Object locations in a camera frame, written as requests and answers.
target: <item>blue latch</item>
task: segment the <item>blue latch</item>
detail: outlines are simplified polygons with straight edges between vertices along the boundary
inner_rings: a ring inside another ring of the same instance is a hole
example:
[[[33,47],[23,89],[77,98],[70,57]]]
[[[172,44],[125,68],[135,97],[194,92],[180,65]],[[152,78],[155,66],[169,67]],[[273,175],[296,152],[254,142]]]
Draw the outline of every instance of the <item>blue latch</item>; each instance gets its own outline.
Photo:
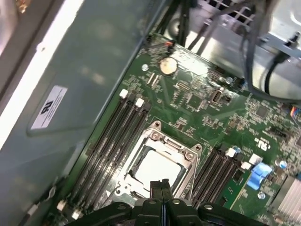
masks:
[[[263,162],[256,165],[252,170],[252,174],[250,179],[247,182],[247,185],[250,186],[254,190],[258,190],[260,188],[261,182],[273,171],[273,169],[264,164]]]

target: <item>gray cable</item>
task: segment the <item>gray cable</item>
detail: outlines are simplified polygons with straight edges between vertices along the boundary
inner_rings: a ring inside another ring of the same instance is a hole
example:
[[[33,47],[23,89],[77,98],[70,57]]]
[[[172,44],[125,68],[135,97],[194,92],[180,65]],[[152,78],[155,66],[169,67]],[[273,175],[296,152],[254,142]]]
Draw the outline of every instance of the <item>gray cable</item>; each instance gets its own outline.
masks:
[[[254,63],[254,55],[256,50],[256,43],[257,38],[260,34],[261,24],[262,21],[265,18],[265,7],[266,2],[264,0],[257,0],[256,1],[256,15],[253,20],[253,23],[251,24],[250,28],[250,39],[248,43],[247,53],[246,53],[246,66],[244,68],[245,70],[245,79],[248,84],[248,89],[251,93],[254,95],[270,100],[270,101],[279,101],[283,103],[301,103],[300,100],[293,100],[293,99],[286,99],[286,98],[280,98],[280,97],[274,97],[270,96],[257,88],[253,86],[253,63]]]
[[[204,40],[203,40],[200,48],[197,51],[197,55],[200,56],[203,53],[204,49],[206,48],[208,42],[211,39],[211,36],[212,36],[214,30],[216,29],[216,27],[220,21],[220,16],[232,13],[233,11],[240,10],[244,6],[253,5],[255,2],[256,2],[256,0],[245,0],[240,3],[234,4],[228,8],[225,8],[224,10],[221,10],[220,12],[214,14],[211,17],[211,20],[212,20],[211,24],[209,25],[207,32],[204,35]]]

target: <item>logo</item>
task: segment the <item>logo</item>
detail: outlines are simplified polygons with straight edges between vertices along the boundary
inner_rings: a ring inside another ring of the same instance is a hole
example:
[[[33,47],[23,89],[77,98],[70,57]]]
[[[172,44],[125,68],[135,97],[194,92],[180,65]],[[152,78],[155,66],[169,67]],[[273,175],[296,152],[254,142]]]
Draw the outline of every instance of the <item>logo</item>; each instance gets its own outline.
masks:
[[[45,106],[43,107],[41,114],[45,114],[46,112],[48,112],[49,109],[51,108],[52,104],[53,104],[53,101],[47,102],[45,104]]]

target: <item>white label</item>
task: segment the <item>white label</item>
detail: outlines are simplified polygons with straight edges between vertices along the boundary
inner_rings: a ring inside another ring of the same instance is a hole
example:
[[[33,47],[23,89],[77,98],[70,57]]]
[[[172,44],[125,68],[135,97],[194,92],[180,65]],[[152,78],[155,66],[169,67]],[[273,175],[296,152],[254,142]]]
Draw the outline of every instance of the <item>white label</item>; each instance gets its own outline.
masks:
[[[269,141],[267,141],[264,138],[255,138],[255,142],[257,143],[257,146],[264,151],[267,151],[271,148],[271,146],[269,145]]]
[[[67,92],[67,88],[54,86],[32,125],[32,129],[46,128]]]

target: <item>cpu socket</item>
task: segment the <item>cpu socket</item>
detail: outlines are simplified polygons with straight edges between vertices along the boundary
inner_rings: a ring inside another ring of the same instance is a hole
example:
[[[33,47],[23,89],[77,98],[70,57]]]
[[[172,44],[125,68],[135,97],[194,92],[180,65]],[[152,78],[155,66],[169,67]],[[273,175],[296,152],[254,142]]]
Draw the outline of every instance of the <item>cpu socket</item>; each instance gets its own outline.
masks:
[[[193,182],[202,146],[188,148],[162,133],[160,127],[155,121],[139,137],[121,171],[116,195],[149,198],[150,182],[167,178],[174,197],[179,198]]]

